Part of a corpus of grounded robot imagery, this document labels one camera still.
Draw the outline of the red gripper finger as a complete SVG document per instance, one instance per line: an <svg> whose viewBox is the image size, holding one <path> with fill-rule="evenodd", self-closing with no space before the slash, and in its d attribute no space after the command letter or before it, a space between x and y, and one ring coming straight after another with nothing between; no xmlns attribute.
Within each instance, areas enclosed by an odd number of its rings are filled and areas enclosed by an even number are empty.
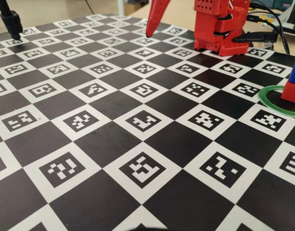
<svg viewBox="0 0 295 231"><path fill-rule="evenodd" d="M150 38L158 28L163 14L170 0L153 0L151 2L148 22L146 25L146 36Z"/></svg>

